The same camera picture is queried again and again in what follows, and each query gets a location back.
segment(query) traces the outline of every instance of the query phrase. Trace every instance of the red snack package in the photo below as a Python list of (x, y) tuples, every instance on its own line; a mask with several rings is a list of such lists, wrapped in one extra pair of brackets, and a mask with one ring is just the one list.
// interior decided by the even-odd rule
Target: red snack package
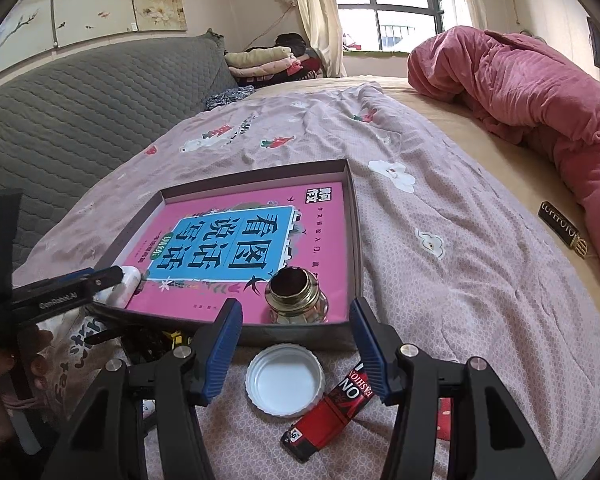
[(451, 440), (451, 399), (438, 399), (438, 434), (440, 440)]
[(314, 409), (286, 430), (280, 442), (304, 463), (344, 430), (373, 396), (360, 362)]

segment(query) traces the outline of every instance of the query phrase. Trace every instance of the pink bedsheet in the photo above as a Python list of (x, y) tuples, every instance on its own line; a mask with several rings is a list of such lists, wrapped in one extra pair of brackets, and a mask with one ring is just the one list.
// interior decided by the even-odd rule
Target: pink bedsheet
[[(223, 125), (241, 134), (208, 136)], [(435, 358), (483, 356), (558, 478), (580, 467), (600, 443), (596, 307), (541, 221), (442, 131), (375, 85), (254, 96), (181, 122), (91, 188), (37, 243), (14, 284), (94, 265), (159, 189), (333, 158), (351, 167), (363, 290), (379, 319)], [(89, 329), (83, 318), (67, 324), (83, 335)], [(109, 357), (88, 350), (83, 362), (81, 339), (54, 334), (47, 395), (56, 412), (68, 413), (88, 384), (84, 369), (95, 374)], [(257, 352), (238, 349), (222, 394), (198, 410), (216, 478), (378, 478), (395, 410), (372, 399), (343, 435), (299, 464), (279, 444), (290, 421), (258, 412), (245, 394)], [(328, 390), (358, 362), (355, 352), (317, 357)], [(145, 442), (149, 478), (159, 480), (155, 431)], [(434, 480), (446, 478), (448, 443), (439, 442), (438, 452)]]
[(408, 68), (420, 93), (459, 99), (489, 132), (554, 161), (600, 256), (600, 82), (534, 38), (471, 27), (425, 41)]

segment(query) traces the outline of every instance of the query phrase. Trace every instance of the cardboard tray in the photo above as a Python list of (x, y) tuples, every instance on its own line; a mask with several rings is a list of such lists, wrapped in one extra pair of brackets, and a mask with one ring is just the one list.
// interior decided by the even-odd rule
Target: cardboard tray
[[(160, 190), (149, 199), (116, 237), (96, 264), (95, 269), (122, 265), (141, 239), (142, 234), (166, 204), (254, 190), (307, 186), (327, 182), (342, 183), (347, 253), (347, 304), (349, 304), (355, 297), (362, 296), (363, 291), (358, 206), (351, 172), (346, 160), (325, 160), (277, 166), (219, 176)], [(142, 324), (170, 332), (182, 330), (192, 333), (206, 323), (200, 320), (179, 319), (173, 316), (111, 308), (99, 303), (93, 303), (89, 310), (95, 316), (105, 320)], [(263, 347), (282, 342), (296, 343), (314, 350), (355, 349), (348, 321), (308, 325), (274, 323), (245, 323), (243, 325), (240, 336), (240, 344), (243, 346)]]

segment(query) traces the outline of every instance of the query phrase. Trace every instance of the human hand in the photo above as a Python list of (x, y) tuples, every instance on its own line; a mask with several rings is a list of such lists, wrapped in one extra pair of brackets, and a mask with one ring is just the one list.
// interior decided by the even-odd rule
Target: human hand
[[(49, 330), (39, 330), (34, 325), (25, 329), (18, 339), (21, 345), (21, 359), (34, 376), (33, 387), (38, 390), (45, 390), (47, 388), (45, 374), (48, 371), (48, 363), (38, 352), (51, 343), (53, 334)], [(14, 364), (15, 357), (13, 353), (0, 349), (0, 376), (11, 370)], [(26, 400), (17, 400), (13, 396), (2, 396), (0, 394), (0, 443), (6, 442), (14, 435), (7, 407), (17, 408), (25, 403), (27, 403)]]

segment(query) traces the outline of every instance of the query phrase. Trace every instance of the plastic cap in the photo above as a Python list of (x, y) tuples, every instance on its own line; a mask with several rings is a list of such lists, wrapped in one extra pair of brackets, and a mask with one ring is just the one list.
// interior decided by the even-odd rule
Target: plastic cap
[(298, 345), (280, 344), (253, 358), (244, 383), (257, 408), (269, 415), (294, 418), (320, 402), (325, 379), (314, 354)]

